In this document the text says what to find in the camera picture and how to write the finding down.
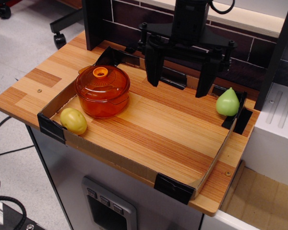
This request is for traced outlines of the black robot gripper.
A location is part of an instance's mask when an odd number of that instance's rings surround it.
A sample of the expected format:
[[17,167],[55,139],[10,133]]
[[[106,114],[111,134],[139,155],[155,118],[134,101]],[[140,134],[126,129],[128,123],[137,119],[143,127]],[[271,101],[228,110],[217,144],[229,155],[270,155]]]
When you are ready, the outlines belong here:
[[209,10],[224,15],[211,0],[178,0],[175,3],[173,22],[139,25],[141,39],[139,49],[145,56],[148,82],[154,87],[161,79],[165,57],[197,61],[202,64],[195,97],[208,94],[216,75],[230,67],[230,56],[237,43],[216,35],[206,27]]

